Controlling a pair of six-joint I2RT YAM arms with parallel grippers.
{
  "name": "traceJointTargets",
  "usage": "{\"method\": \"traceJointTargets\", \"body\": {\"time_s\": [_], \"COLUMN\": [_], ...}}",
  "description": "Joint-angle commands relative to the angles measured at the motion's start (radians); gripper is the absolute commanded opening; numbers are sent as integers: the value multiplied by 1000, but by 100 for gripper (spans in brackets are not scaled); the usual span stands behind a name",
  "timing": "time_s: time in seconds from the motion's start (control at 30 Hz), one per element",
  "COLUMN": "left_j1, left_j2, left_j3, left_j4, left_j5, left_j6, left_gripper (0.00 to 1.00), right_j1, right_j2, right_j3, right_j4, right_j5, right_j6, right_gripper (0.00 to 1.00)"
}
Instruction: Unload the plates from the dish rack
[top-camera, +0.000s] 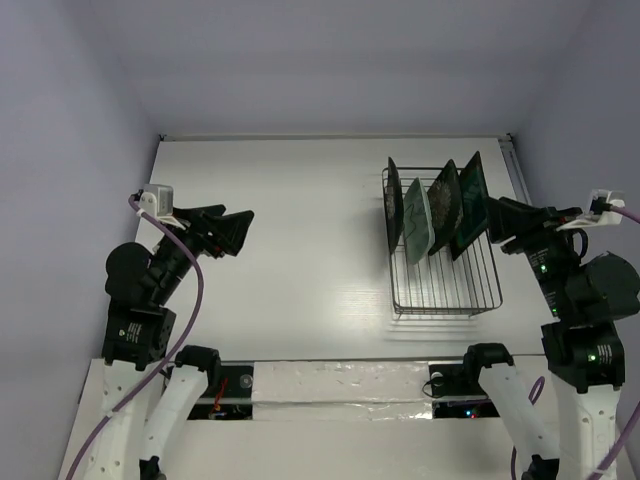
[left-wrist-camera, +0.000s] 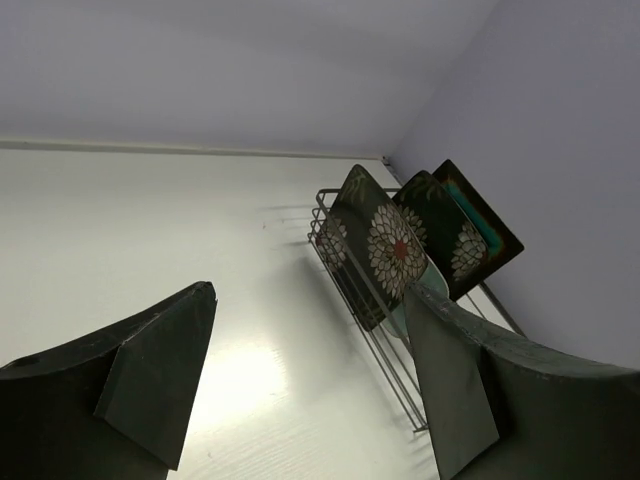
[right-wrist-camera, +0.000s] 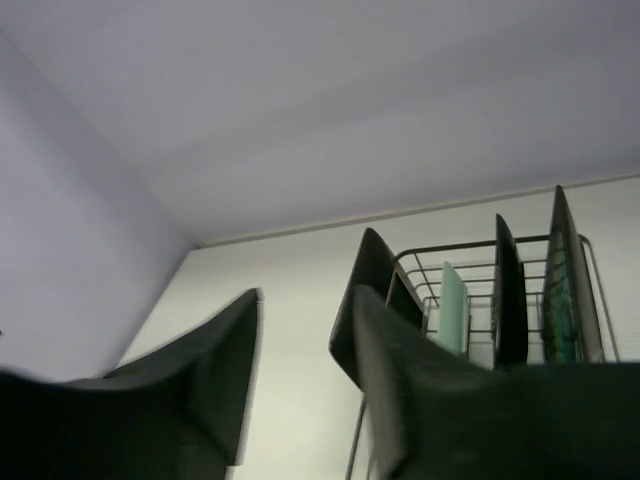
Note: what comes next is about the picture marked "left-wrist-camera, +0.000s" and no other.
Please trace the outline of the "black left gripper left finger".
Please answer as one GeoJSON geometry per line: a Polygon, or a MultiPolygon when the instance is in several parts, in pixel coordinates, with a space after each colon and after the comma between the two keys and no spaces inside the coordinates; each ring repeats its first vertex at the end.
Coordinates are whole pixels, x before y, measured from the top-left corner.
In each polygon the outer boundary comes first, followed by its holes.
{"type": "Polygon", "coordinates": [[[217,297],[196,282],[1,369],[4,479],[164,479],[177,470],[217,297]]]}

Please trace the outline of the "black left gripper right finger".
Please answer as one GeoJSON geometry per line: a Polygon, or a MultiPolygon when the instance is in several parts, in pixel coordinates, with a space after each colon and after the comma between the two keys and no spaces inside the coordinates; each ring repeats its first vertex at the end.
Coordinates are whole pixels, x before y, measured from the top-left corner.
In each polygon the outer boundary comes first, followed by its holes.
{"type": "Polygon", "coordinates": [[[404,308],[443,479],[635,479],[639,374],[556,351],[419,284],[404,308]]]}

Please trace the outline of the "black plate with teal centre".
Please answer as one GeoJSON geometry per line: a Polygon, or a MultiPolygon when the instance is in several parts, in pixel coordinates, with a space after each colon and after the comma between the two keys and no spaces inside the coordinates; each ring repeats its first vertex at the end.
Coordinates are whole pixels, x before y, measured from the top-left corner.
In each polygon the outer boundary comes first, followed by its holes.
{"type": "Polygon", "coordinates": [[[486,261],[472,274],[474,284],[486,280],[524,251],[523,243],[451,160],[445,160],[433,175],[466,213],[487,244],[486,261]]]}

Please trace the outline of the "small black floral square plate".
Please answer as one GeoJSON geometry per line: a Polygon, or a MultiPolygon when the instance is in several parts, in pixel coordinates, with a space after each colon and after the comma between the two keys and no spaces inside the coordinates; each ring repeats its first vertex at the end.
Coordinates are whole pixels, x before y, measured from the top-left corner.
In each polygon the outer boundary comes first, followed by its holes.
{"type": "Polygon", "coordinates": [[[415,174],[393,201],[439,269],[453,300],[473,287],[472,276],[486,263],[489,248],[453,197],[425,170],[415,174]]]}

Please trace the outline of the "large black floral square plate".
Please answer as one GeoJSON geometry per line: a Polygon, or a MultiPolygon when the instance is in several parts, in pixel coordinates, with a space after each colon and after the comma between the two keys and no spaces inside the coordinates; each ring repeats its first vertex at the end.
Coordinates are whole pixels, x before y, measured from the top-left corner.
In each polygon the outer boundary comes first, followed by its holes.
{"type": "Polygon", "coordinates": [[[349,171],[315,243],[366,331],[398,307],[428,266],[414,230],[361,165],[349,171]]]}

